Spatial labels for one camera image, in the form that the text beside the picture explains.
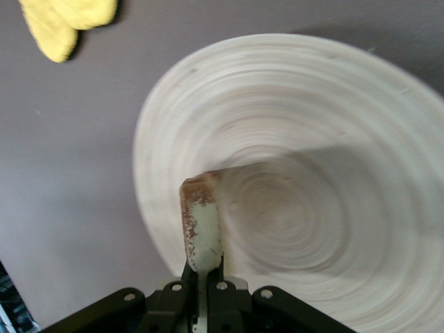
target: yellow object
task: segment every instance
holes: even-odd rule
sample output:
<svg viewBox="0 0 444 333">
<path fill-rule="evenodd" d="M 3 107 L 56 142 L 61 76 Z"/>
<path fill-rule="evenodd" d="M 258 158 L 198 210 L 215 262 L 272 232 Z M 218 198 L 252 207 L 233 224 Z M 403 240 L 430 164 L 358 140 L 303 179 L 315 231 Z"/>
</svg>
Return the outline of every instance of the yellow object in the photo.
<svg viewBox="0 0 444 333">
<path fill-rule="evenodd" d="M 117 0 L 19 0 L 22 11 L 42 53 L 64 62 L 74 50 L 77 30 L 109 24 Z"/>
</svg>

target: gray surface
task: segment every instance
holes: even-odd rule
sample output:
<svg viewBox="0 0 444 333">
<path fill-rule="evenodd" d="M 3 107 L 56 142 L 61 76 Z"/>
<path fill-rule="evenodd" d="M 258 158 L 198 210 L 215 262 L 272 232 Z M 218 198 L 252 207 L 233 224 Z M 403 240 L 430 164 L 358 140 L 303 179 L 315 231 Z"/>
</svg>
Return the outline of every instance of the gray surface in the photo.
<svg viewBox="0 0 444 333">
<path fill-rule="evenodd" d="M 137 209 L 133 133 L 175 62 L 253 33 L 305 33 L 370 50 L 444 94 L 443 1 L 124 0 L 74 60 L 37 49 L 0 0 L 0 259 L 43 326 L 121 287 L 169 277 Z"/>
</svg>

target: round plate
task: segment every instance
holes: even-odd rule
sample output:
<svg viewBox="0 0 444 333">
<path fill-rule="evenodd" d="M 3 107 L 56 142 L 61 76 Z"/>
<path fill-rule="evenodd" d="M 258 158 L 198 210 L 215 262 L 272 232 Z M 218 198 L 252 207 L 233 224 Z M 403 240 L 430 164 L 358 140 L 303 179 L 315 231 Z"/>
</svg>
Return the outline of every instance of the round plate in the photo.
<svg viewBox="0 0 444 333">
<path fill-rule="evenodd" d="M 444 104 L 433 91 L 329 40 L 219 42 L 164 75 L 135 135 L 139 207 L 175 275 L 178 189 L 224 168 L 227 274 L 359 332 L 444 330 Z"/>
</svg>

